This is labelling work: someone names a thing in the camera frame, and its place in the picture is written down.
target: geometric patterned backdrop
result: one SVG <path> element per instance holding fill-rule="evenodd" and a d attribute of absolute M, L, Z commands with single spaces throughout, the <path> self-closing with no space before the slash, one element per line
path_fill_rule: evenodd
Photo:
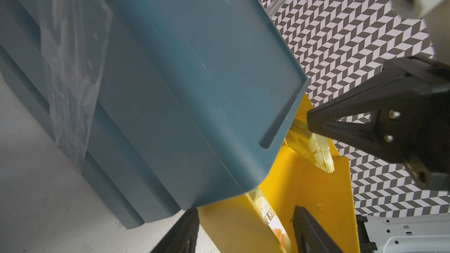
<path fill-rule="evenodd" d="M 270 0 L 261 0 L 267 7 Z M 423 20 L 402 20 L 389 0 L 287 0 L 272 17 L 311 80 L 314 106 L 381 71 L 386 59 L 434 54 Z M 364 123 L 368 114 L 345 121 Z M 446 191 L 420 190 L 402 164 L 335 142 L 350 159 L 357 214 L 399 217 L 450 212 Z"/>

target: snack package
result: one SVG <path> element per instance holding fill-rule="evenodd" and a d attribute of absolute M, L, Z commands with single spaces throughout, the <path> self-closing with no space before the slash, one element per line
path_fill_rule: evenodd
<path fill-rule="evenodd" d="M 256 207 L 261 212 L 264 220 L 272 229 L 274 235 L 280 241 L 286 252 L 290 253 L 292 247 L 291 240 L 289 239 L 288 234 L 284 230 L 283 225 L 281 224 L 278 216 L 275 214 L 275 211 L 272 209 L 272 206 L 269 204 L 262 190 L 260 188 L 257 188 L 251 191 L 249 194 L 253 199 Z"/>
<path fill-rule="evenodd" d="M 328 138 L 309 131 L 303 121 L 294 119 L 286 136 L 286 144 L 323 171 L 334 171 Z"/>

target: gray floor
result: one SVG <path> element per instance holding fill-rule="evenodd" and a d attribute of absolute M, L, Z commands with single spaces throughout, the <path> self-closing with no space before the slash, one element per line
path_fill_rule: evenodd
<path fill-rule="evenodd" d="M 182 215 L 126 230 L 0 75 L 0 252 L 150 252 Z M 218 252 L 201 228 L 196 252 Z"/>

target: blue plastic bin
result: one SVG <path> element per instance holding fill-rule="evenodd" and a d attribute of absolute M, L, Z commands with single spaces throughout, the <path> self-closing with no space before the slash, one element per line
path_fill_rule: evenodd
<path fill-rule="evenodd" d="M 3 3 L 4 9 L 28 44 L 15 43 L 19 34 L 13 33 L 0 44 L 46 96 L 47 65 L 37 57 L 39 47 L 28 49 L 40 41 L 36 0 L 12 1 Z M 197 207 L 257 187 L 309 82 L 261 3 L 106 1 L 114 19 L 93 126 L 99 127 L 97 139 L 113 139 L 120 154 L 115 161 L 131 168 L 127 176 L 138 178 L 155 198 L 142 205 L 130 200 L 132 207 L 141 209 L 140 216 L 151 216 L 143 205 L 149 212 L 163 209 L 145 219 L 149 222 L 177 207 Z M 0 37 L 8 31 L 0 27 Z M 102 159 L 102 150 L 111 148 L 106 143 L 91 136 L 88 152 L 117 185 L 120 165 L 108 168 L 108 159 Z M 132 181 L 122 182 L 125 197 L 131 197 Z"/>

